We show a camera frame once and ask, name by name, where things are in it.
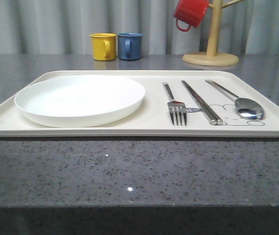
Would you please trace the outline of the silver metal fork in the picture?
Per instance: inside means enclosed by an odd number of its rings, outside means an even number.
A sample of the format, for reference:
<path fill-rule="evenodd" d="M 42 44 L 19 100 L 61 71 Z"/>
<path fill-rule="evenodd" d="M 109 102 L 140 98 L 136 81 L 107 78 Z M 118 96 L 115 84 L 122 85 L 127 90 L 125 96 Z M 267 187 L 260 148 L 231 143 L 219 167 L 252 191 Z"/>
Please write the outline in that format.
<path fill-rule="evenodd" d="M 175 100 L 172 90 L 167 82 L 163 82 L 162 85 L 170 99 L 167 105 L 172 125 L 176 127 L 186 127 L 187 113 L 185 103 Z"/>

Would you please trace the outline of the white round plate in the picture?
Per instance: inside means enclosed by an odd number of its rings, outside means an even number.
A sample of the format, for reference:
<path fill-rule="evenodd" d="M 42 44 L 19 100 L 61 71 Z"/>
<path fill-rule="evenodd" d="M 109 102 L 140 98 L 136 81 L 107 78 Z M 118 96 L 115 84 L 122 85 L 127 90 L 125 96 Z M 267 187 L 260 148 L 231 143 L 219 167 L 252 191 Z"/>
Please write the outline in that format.
<path fill-rule="evenodd" d="M 142 103 L 145 88 L 112 75 L 70 75 L 19 91 L 14 103 L 29 120 L 50 127 L 92 127 L 123 119 Z"/>

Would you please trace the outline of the silver metal spoon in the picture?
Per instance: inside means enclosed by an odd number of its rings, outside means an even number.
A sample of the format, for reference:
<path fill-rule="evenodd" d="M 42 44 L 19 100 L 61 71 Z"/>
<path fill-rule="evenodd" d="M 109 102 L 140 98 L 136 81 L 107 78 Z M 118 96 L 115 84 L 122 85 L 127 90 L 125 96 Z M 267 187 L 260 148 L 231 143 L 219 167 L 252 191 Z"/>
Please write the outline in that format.
<path fill-rule="evenodd" d="M 206 79 L 205 81 L 216 89 L 233 96 L 235 108 L 242 118 L 249 120 L 263 120 L 265 118 L 264 108 L 256 101 L 245 97 L 239 97 L 213 80 Z"/>

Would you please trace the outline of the cream rabbit serving tray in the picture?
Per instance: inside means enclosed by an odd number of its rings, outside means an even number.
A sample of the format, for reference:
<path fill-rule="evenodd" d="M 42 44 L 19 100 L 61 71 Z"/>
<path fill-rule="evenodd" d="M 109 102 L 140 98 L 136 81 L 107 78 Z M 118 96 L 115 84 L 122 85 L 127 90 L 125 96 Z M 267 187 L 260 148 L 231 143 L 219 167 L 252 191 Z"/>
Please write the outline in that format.
<path fill-rule="evenodd" d="M 132 115 L 99 127 L 50 128 L 27 120 L 11 97 L 0 104 L 0 137 L 74 137 L 74 136 L 192 136 L 192 137 L 279 137 L 279 106 L 268 100 L 232 73 L 214 70 L 102 70 L 102 75 L 125 76 L 141 83 L 146 95 Z M 202 113 L 188 114 L 186 127 L 174 127 L 168 114 L 168 96 L 162 86 L 167 82 L 177 100 L 188 107 L 196 104 L 185 80 L 223 120 L 211 125 Z M 257 101 L 265 118 L 252 121 L 241 118 L 230 96 L 211 86 L 213 80 L 241 97 Z"/>

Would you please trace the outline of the blue enamel mug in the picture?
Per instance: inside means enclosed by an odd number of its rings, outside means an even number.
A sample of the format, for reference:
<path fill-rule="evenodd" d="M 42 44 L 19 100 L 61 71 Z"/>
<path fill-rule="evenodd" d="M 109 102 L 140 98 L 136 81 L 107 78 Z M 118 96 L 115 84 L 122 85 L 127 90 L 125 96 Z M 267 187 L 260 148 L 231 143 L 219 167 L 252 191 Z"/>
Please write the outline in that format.
<path fill-rule="evenodd" d="M 122 60 L 139 60 L 141 58 L 141 33 L 118 34 L 118 57 Z"/>

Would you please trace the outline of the yellow enamel mug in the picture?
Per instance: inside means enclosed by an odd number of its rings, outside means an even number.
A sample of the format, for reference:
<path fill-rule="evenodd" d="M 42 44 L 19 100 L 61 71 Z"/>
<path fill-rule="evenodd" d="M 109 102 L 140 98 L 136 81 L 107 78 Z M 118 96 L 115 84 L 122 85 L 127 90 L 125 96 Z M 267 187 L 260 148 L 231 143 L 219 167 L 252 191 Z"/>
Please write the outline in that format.
<path fill-rule="evenodd" d="M 116 59 L 116 37 L 115 33 L 90 34 L 93 59 L 97 61 L 110 61 Z"/>

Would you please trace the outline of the wooden mug tree stand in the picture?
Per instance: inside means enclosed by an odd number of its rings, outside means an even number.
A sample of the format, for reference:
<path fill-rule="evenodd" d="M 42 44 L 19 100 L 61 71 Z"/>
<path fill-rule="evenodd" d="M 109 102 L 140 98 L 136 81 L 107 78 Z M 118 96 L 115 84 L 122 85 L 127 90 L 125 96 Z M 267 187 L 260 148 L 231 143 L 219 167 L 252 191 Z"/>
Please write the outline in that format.
<path fill-rule="evenodd" d="M 222 0 L 214 0 L 208 7 L 212 9 L 210 31 L 206 52 L 193 52 L 183 55 L 184 62 L 202 66 L 232 66 L 239 62 L 237 56 L 229 53 L 218 52 L 218 40 L 220 33 L 222 10 L 242 0 L 231 0 L 223 3 Z"/>

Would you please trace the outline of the red enamel mug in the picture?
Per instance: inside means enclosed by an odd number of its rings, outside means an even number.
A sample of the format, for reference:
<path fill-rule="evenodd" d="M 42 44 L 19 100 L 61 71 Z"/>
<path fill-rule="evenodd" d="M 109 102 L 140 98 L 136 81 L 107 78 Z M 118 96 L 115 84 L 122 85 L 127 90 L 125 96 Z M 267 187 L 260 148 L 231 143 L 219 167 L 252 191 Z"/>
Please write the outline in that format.
<path fill-rule="evenodd" d="M 208 7 L 208 0 L 180 0 L 174 11 L 177 29 L 187 32 L 191 27 L 197 28 L 202 22 Z M 179 21 L 186 23 L 188 27 L 181 28 L 178 24 Z"/>

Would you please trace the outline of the grey pleated curtain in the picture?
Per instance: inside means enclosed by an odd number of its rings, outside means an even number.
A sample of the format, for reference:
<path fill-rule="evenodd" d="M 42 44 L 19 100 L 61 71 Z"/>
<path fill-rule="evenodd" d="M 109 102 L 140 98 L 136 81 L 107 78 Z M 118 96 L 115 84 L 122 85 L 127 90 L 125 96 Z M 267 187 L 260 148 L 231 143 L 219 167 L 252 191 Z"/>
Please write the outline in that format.
<path fill-rule="evenodd" d="M 0 54 L 91 54 L 92 33 L 139 32 L 143 54 L 206 49 L 211 11 L 188 32 L 175 0 L 0 0 Z M 245 0 L 222 12 L 218 49 L 279 54 L 279 0 Z"/>

